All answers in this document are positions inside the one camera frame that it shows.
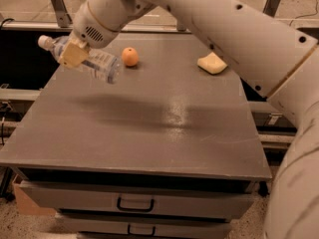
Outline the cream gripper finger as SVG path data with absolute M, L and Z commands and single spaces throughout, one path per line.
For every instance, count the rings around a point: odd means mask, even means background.
M 87 42 L 81 40 L 68 40 L 64 46 L 58 62 L 69 69 L 78 67 L 88 59 L 90 47 Z

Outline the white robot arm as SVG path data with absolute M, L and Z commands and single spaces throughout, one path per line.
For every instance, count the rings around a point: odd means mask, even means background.
M 60 64 L 75 68 L 92 48 L 154 7 L 180 21 L 297 128 L 272 184 L 264 239 L 319 239 L 319 47 L 317 39 L 237 0 L 86 0 Z

